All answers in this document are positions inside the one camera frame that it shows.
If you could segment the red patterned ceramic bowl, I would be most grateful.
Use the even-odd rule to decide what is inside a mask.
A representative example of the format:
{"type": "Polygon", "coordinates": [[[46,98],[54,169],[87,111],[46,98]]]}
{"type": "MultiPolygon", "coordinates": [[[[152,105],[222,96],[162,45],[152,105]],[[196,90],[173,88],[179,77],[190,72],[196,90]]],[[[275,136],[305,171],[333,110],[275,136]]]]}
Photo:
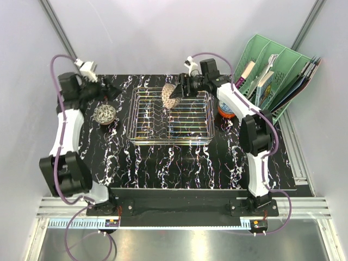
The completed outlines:
{"type": "Polygon", "coordinates": [[[166,83],[161,91],[161,100],[163,102],[163,106],[166,109],[172,109],[179,105],[181,99],[180,98],[171,98],[173,91],[175,90],[175,86],[173,84],[166,83]]]}

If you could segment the black leaf pattern bowl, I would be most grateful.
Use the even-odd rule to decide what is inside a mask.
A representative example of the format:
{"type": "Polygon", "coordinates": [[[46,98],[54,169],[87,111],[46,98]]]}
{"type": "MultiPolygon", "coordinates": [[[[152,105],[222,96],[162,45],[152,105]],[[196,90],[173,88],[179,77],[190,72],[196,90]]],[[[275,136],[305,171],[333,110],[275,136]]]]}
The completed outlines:
{"type": "Polygon", "coordinates": [[[116,109],[112,105],[98,106],[93,113],[93,119],[100,125],[109,125],[116,118],[116,109]]]}

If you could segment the metal wire dish rack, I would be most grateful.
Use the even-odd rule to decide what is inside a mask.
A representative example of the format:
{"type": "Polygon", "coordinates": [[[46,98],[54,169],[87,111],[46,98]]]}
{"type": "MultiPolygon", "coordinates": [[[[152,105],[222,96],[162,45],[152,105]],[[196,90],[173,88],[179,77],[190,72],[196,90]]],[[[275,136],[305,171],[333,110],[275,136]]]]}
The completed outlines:
{"type": "Polygon", "coordinates": [[[214,98],[201,91],[197,97],[164,107],[161,87],[132,92],[127,138],[135,145],[207,145],[214,135],[214,98]]]}

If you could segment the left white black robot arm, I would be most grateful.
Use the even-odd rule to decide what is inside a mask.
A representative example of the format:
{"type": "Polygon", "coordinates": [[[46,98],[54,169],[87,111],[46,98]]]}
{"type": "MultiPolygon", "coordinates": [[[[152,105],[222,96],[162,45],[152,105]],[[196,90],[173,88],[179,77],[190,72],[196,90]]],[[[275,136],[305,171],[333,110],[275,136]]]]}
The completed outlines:
{"type": "Polygon", "coordinates": [[[112,215],[117,210],[117,200],[105,185],[92,178],[86,163],[79,156],[80,131],[90,101],[113,101],[121,90],[106,77],[96,82],[76,73],[63,73],[55,79],[57,93],[58,129],[54,145],[46,158],[39,160],[39,168],[52,196],[74,205],[85,200],[95,210],[112,215]]]}

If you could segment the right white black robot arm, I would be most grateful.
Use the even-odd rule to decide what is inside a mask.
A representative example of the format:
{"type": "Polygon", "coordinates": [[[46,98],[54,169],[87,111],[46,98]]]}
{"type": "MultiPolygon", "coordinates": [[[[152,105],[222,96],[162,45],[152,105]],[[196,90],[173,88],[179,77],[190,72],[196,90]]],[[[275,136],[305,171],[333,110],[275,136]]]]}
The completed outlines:
{"type": "Polygon", "coordinates": [[[250,214],[260,215],[272,200],[267,172],[276,131],[271,113],[252,104],[229,76],[220,73],[215,59],[202,60],[197,64],[192,57],[187,57],[184,65],[188,72],[179,75],[179,82],[170,98],[194,98],[198,92],[205,91],[232,110],[240,122],[239,144],[248,160],[248,198],[245,206],[250,214]]]}

